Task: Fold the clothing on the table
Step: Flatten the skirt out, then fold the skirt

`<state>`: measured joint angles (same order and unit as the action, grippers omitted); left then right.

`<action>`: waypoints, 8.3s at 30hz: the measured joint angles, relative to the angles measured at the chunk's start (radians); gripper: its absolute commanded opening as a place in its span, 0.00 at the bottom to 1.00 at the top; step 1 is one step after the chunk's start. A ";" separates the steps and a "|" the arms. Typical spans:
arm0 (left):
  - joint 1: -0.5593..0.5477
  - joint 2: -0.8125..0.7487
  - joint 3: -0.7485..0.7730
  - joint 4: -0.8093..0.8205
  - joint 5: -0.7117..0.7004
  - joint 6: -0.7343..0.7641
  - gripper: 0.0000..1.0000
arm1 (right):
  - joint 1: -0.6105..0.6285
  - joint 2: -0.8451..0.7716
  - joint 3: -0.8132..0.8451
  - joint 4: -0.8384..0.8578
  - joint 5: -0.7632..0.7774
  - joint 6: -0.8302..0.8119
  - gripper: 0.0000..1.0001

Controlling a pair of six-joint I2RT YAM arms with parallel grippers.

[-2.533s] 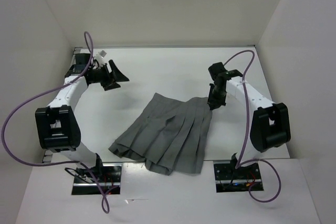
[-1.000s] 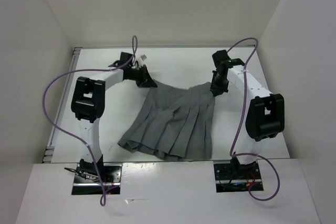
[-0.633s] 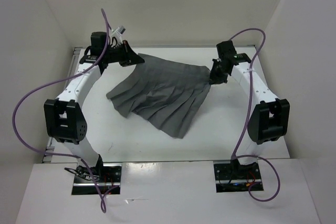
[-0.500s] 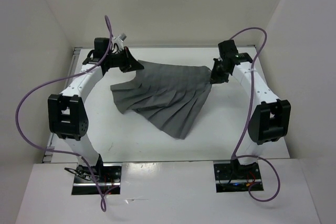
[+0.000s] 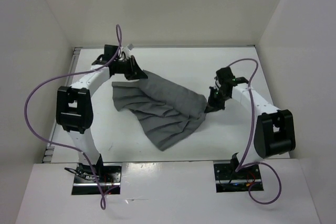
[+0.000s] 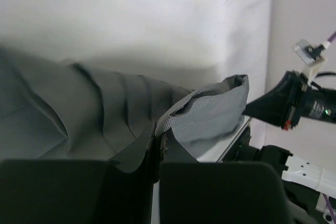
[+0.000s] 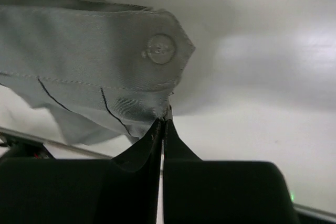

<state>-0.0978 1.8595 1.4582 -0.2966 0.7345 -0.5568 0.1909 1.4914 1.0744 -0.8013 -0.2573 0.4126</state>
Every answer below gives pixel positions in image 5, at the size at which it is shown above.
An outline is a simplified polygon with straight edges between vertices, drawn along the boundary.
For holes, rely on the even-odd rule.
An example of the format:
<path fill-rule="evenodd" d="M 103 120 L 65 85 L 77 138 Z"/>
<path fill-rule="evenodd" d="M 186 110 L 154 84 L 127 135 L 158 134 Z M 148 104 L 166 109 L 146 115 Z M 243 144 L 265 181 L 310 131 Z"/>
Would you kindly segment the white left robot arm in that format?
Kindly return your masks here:
<path fill-rule="evenodd" d="M 148 78 L 133 55 L 122 53 L 122 57 L 108 63 L 110 59 L 100 55 L 77 82 L 57 90 L 56 122 L 69 134 L 79 152 L 78 174 L 86 174 L 93 182 L 102 180 L 105 170 L 90 129 L 93 123 L 91 97 L 115 74 L 123 74 L 127 80 Z"/>

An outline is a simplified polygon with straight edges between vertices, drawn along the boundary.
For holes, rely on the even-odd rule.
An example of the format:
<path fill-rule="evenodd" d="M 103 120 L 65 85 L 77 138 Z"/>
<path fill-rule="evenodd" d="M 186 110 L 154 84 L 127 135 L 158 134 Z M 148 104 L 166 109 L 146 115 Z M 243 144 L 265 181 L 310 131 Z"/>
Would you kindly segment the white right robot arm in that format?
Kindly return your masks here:
<path fill-rule="evenodd" d="M 251 114 L 250 135 L 244 151 L 233 154 L 230 172 L 243 178 L 250 166 L 275 156 L 293 151 L 296 147 L 293 115 L 269 103 L 244 77 L 215 78 L 210 87 L 205 112 L 225 109 L 227 100 L 235 100 Z"/>

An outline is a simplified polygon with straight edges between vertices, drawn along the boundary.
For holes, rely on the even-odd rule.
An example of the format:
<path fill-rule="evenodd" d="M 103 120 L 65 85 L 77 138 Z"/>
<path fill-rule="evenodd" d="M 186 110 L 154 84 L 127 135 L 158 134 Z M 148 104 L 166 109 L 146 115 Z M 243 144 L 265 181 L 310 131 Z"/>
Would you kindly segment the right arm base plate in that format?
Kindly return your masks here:
<path fill-rule="evenodd" d="M 236 193 L 249 191 L 263 191 L 263 183 L 258 165 L 243 168 L 235 172 L 229 161 L 214 162 L 214 176 L 217 193 Z"/>

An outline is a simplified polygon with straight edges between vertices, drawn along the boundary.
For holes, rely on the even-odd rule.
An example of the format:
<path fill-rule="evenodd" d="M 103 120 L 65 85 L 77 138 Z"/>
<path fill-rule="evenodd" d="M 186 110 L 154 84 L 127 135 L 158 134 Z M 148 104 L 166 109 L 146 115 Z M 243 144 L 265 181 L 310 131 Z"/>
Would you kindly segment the grey pleated skirt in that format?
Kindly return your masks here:
<path fill-rule="evenodd" d="M 207 100 L 184 86 L 145 71 L 146 79 L 113 82 L 117 111 L 129 110 L 151 143 L 165 151 L 193 134 L 206 119 Z"/>

